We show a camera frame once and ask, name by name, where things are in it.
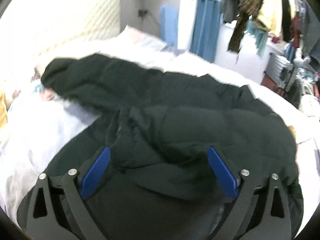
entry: cream padded wall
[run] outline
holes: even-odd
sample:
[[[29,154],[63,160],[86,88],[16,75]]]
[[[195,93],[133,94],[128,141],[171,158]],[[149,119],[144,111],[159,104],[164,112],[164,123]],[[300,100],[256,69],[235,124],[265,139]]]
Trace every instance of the cream padded wall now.
[[[119,33],[120,0],[12,0],[0,19],[0,87],[10,97],[34,71],[30,59],[52,48]]]

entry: silver bolt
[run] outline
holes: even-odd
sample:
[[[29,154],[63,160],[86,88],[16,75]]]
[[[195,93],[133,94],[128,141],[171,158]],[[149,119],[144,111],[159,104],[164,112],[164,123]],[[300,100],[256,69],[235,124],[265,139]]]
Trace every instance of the silver bolt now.
[[[273,173],[273,174],[271,175],[271,177],[272,177],[274,180],[279,179],[279,176],[278,176],[277,174],[275,174],[275,173]]]
[[[68,171],[68,174],[70,176],[76,175],[77,174],[77,170],[76,169],[71,169],[70,171]]]
[[[241,171],[241,174],[243,175],[243,176],[249,176],[249,174],[250,174],[250,172],[248,171],[248,170],[242,170]]]
[[[40,176],[39,176],[39,179],[45,179],[47,175],[45,173],[41,173]]]

